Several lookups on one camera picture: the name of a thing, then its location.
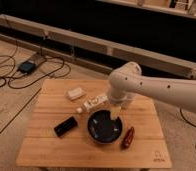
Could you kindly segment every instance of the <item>black bowl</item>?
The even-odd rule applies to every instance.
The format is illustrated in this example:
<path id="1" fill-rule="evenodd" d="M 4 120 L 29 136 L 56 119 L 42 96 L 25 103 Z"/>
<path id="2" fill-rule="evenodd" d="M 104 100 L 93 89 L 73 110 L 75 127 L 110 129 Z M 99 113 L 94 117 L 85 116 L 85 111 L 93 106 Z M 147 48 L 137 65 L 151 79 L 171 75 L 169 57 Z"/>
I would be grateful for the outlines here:
<path id="1" fill-rule="evenodd" d="M 99 110 L 93 113 L 87 124 L 89 134 L 99 143 L 111 143 L 122 133 L 122 122 L 118 117 L 111 120 L 110 111 Z"/>

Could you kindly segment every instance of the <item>table top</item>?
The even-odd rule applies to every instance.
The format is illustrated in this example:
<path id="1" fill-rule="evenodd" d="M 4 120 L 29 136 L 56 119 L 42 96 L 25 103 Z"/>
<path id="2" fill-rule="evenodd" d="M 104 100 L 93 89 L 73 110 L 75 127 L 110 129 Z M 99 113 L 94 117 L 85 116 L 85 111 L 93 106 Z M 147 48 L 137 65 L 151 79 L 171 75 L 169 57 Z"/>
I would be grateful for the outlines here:
<path id="1" fill-rule="evenodd" d="M 66 92 L 76 87 L 86 95 L 70 101 Z M 18 166 L 71 168 L 171 168 L 171 161 L 153 101 L 136 95 L 120 118 L 123 132 L 112 144 L 94 142 L 87 131 L 88 113 L 76 109 L 88 99 L 105 93 L 107 80 L 44 81 L 32 119 L 17 157 Z M 78 127 L 58 138 L 54 127 L 74 116 Z M 134 126 L 135 137 L 128 149 L 120 144 L 127 130 Z"/>

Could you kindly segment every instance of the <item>power adapter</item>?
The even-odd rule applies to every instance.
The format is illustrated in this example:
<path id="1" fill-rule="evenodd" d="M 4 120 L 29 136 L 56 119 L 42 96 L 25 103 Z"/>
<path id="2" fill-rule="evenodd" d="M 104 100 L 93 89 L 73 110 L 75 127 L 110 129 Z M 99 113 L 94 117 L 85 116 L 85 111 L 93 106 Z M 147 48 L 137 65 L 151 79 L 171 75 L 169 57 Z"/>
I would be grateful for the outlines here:
<path id="1" fill-rule="evenodd" d="M 20 71 L 23 74 L 31 74 L 36 69 L 36 65 L 30 61 L 22 62 L 18 66 L 18 71 Z"/>
<path id="2" fill-rule="evenodd" d="M 22 62 L 18 66 L 18 71 L 23 74 L 29 75 L 44 62 L 46 62 L 46 58 L 38 53 L 35 53 L 27 61 Z"/>

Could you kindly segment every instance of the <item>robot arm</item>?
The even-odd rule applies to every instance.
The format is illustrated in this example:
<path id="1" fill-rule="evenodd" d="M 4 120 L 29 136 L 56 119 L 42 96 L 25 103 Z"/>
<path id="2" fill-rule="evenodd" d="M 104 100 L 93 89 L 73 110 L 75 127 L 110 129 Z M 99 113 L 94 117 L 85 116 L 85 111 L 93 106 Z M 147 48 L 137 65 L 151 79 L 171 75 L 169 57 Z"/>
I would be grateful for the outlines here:
<path id="1" fill-rule="evenodd" d="M 129 62 L 109 76 L 111 103 L 121 104 L 128 93 L 138 93 L 196 113 L 196 81 L 141 76 L 138 64 Z"/>

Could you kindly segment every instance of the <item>red marker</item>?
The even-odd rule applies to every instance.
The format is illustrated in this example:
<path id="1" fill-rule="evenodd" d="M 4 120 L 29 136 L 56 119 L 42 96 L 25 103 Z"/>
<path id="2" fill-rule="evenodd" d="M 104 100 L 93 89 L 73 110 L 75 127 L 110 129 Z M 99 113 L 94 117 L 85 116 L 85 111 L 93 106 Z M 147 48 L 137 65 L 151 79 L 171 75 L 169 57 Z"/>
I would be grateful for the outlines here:
<path id="1" fill-rule="evenodd" d="M 134 127 L 131 127 L 128 132 L 126 133 L 125 137 L 124 137 L 124 140 L 123 140 L 123 143 L 122 143 L 122 146 L 123 148 L 128 148 L 131 143 L 132 143 L 132 140 L 134 138 Z"/>

